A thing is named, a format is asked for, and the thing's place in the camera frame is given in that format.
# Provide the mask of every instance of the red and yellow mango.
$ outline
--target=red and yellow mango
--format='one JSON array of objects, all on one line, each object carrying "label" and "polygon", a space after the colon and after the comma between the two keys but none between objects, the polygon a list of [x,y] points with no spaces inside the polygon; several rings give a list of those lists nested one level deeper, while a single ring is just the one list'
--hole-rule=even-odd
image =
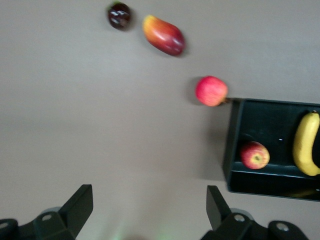
[{"label": "red and yellow mango", "polygon": [[160,51],[178,56],[185,49],[185,38],[179,28],[153,15],[144,18],[142,24],[145,38]]}]

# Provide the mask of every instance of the dark purple fruit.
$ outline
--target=dark purple fruit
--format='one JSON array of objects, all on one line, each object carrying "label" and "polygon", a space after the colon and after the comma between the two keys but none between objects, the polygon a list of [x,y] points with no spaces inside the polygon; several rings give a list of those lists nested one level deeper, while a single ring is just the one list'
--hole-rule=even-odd
[{"label": "dark purple fruit", "polygon": [[112,27],[115,29],[125,28],[131,18],[130,8],[122,2],[115,1],[107,9],[108,19]]}]

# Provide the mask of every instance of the black plastic bin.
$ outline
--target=black plastic bin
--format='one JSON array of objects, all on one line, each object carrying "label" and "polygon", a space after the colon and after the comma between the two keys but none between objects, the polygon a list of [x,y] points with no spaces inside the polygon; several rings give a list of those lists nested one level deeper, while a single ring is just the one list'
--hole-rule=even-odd
[{"label": "black plastic bin", "polygon": [[[292,156],[297,127],[302,117],[313,110],[320,112],[320,105],[233,99],[223,162],[228,190],[234,193],[320,201],[320,175],[308,176],[302,173]],[[313,161],[317,166],[320,166],[319,132],[312,150]],[[266,167],[249,169],[242,164],[239,147],[244,141],[257,141],[268,149],[270,161]]]}]

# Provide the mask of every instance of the red apple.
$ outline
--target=red apple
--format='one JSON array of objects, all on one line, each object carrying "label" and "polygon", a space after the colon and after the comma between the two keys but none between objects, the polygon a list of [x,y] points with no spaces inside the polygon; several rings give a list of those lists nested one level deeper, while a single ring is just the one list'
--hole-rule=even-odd
[{"label": "red apple", "polygon": [[249,169],[262,169],[270,160],[268,149],[257,141],[248,141],[240,149],[240,158]]},{"label": "red apple", "polygon": [[215,76],[205,76],[199,80],[195,95],[204,105],[215,107],[225,101],[228,86]]},{"label": "red apple", "polygon": [[185,38],[179,28],[153,15],[144,18],[142,24],[145,38],[162,52],[178,56],[185,49]]}]

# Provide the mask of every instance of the yellow banana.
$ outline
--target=yellow banana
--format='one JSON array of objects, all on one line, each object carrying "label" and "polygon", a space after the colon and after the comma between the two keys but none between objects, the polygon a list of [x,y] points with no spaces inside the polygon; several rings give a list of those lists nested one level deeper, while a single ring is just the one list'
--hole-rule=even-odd
[{"label": "yellow banana", "polygon": [[320,116],[312,111],[303,116],[293,140],[293,160],[306,175],[320,174],[320,168],[314,163],[312,149],[320,126]]}]

